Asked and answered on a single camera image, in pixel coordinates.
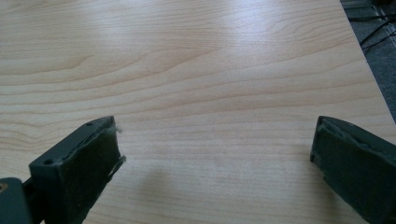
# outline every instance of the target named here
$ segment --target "dark green plastic part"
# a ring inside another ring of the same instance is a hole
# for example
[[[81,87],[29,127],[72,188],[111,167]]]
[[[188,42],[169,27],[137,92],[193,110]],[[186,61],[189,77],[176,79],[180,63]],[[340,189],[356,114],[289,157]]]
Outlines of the dark green plastic part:
[[[30,163],[47,224],[82,223],[124,157],[113,117],[88,122]]]
[[[396,223],[396,146],[349,122],[319,117],[310,160],[366,221]]]
[[[0,179],[0,223],[33,224],[22,182],[17,178]]]

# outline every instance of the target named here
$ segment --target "gray carpet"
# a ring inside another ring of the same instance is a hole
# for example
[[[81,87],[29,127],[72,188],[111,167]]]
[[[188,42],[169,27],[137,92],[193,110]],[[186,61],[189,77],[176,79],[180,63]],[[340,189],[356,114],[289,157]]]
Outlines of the gray carpet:
[[[396,1],[391,6],[385,7],[386,13],[396,13]],[[349,7],[345,8],[346,15],[351,17],[371,17],[377,16],[377,12],[374,7]],[[356,37],[359,41],[362,41],[364,37],[369,35],[375,28],[381,25],[383,20],[374,21],[360,21],[352,22],[352,28],[355,32]],[[363,46],[369,46],[382,38],[388,36],[386,28],[381,29],[376,35],[369,39]],[[366,60],[370,65],[375,80],[384,95],[385,101],[387,102],[388,108],[393,120],[396,120],[396,44],[392,43],[390,38],[381,44],[372,47],[366,53]]]

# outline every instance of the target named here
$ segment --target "wooden table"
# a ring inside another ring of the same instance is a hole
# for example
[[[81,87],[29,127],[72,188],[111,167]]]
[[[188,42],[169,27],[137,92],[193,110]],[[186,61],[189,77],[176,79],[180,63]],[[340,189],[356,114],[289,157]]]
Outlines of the wooden table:
[[[0,3],[0,176],[114,115],[85,223],[365,223],[309,162],[319,115],[396,126],[338,0]]]

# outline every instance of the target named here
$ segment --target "black cable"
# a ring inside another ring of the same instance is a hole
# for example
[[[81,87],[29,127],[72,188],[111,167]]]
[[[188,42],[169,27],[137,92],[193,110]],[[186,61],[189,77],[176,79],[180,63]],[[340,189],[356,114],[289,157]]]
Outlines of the black cable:
[[[382,38],[381,40],[377,41],[376,43],[374,43],[374,44],[372,44],[372,45],[370,45],[370,46],[367,46],[367,47],[362,48],[363,50],[367,49],[366,52],[364,53],[364,55],[366,55],[366,54],[370,51],[370,49],[371,49],[372,47],[374,47],[375,45],[378,45],[378,44],[384,42],[385,40],[387,40],[388,38],[390,38],[391,36],[395,36],[395,35],[396,35],[396,30],[393,31],[390,35],[387,35],[387,36],[385,36],[384,38]]]
[[[385,16],[372,16],[372,17],[355,17],[355,18],[348,18],[349,21],[373,21],[377,19],[386,19],[386,18],[393,18],[396,17],[396,14],[388,14]]]
[[[361,46],[362,46],[367,40],[369,40],[371,37],[373,37],[373,35],[375,35],[379,30],[381,30],[382,27],[384,27],[384,26],[390,24],[390,23],[393,22],[393,21],[396,21],[396,18],[393,18],[393,19],[391,19],[391,20],[388,20],[388,21],[384,22],[382,25],[378,26],[375,30],[373,30],[369,35],[367,35],[367,36],[360,42]]]

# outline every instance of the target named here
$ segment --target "light wood grain surface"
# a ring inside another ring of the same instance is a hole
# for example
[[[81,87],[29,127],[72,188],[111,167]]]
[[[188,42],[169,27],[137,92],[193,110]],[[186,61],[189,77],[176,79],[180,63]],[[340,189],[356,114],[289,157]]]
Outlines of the light wood grain surface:
[[[365,223],[309,162],[319,115],[396,126],[337,0],[1,1],[0,176],[114,115],[85,223]]]

